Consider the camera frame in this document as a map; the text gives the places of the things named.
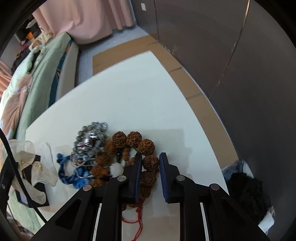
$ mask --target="red tassel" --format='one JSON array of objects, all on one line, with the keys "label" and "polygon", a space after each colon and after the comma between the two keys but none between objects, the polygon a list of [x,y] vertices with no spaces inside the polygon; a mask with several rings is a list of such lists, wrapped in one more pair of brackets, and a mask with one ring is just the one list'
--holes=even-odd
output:
[{"label": "red tassel", "polygon": [[139,229],[134,237],[134,239],[132,241],[136,241],[138,239],[138,237],[140,236],[142,230],[143,230],[143,223],[142,223],[142,210],[143,210],[143,206],[141,207],[137,207],[136,212],[138,213],[138,220],[137,221],[126,221],[123,217],[121,218],[121,220],[124,223],[139,223]]}]

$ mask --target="white wall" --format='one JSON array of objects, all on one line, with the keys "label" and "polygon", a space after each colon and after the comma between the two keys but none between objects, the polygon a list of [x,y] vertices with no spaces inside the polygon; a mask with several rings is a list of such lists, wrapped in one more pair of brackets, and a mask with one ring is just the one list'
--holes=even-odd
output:
[{"label": "white wall", "polygon": [[8,45],[6,46],[0,59],[11,68],[15,60],[16,54],[20,50],[21,50],[20,43],[17,40],[17,38],[13,36],[10,42],[8,43]]}]

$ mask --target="blue braided cord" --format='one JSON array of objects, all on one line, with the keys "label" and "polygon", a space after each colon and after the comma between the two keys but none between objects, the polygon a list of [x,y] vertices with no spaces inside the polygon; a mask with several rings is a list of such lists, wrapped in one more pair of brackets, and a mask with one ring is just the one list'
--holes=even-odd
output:
[{"label": "blue braided cord", "polygon": [[75,189],[80,189],[82,188],[85,184],[89,184],[89,179],[88,178],[79,178],[77,177],[76,170],[80,176],[86,177],[89,175],[89,172],[85,169],[85,167],[79,167],[76,170],[74,170],[74,173],[71,176],[66,176],[65,175],[65,170],[64,170],[64,163],[70,160],[70,156],[65,156],[61,153],[57,154],[57,163],[60,164],[59,168],[59,178],[62,181],[62,183],[69,185],[73,184],[73,187]]}]

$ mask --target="gray floor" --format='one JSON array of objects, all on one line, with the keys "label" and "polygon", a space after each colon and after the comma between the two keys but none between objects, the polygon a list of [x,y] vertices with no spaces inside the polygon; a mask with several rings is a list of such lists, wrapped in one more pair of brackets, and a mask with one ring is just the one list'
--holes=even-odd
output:
[{"label": "gray floor", "polygon": [[92,57],[100,52],[103,52],[109,48],[112,48],[116,45],[128,42],[133,39],[137,39],[147,35],[143,29],[138,26],[133,28],[127,28],[122,31],[115,31],[111,37],[108,37],[104,40],[97,41],[96,43],[81,45],[81,54],[78,59],[78,80],[77,84],[81,84],[90,77],[92,77]]}]

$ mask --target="black cable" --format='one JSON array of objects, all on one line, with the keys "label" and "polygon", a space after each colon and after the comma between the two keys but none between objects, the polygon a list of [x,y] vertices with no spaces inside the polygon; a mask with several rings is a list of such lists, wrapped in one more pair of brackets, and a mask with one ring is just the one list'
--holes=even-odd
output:
[{"label": "black cable", "polygon": [[17,181],[18,181],[18,183],[20,184],[20,187],[21,187],[21,189],[22,189],[24,195],[26,196],[28,203],[32,206],[32,208],[35,210],[35,212],[38,214],[38,216],[42,219],[42,221],[43,221],[44,223],[46,223],[47,220],[43,217],[43,215],[41,214],[41,212],[40,212],[40,211],[38,210],[38,208],[35,206],[33,200],[31,199],[30,195],[28,194],[27,189],[26,189],[25,186],[24,186],[24,183],[23,183],[22,178],[21,178],[21,176],[20,176],[20,174],[19,174],[19,172],[18,172],[17,167],[14,165],[14,163],[15,163],[15,159],[14,159],[13,154],[12,154],[12,152],[11,152],[11,149],[10,149],[9,143],[8,143],[8,141],[7,141],[7,139],[6,139],[6,136],[5,136],[5,134],[3,133],[3,131],[2,131],[1,128],[0,128],[0,139],[1,139],[1,141],[3,142],[3,145],[4,145],[4,147],[5,147],[5,149],[6,149],[6,152],[7,152],[8,159],[10,160],[10,164],[11,164],[11,166],[12,166],[13,172],[15,173],[15,176],[16,176],[16,178],[17,178]]},{"label": "black cable", "polygon": [[15,220],[15,217],[13,216],[12,211],[11,211],[10,206],[9,206],[8,203],[7,203],[7,206],[8,206],[8,209],[9,209],[9,211],[10,211],[10,214],[11,214],[11,216],[12,216],[12,218],[13,218],[13,221],[15,222],[15,225],[17,226],[17,228],[18,228],[19,231],[20,231],[20,227],[17,225],[17,221]]}]

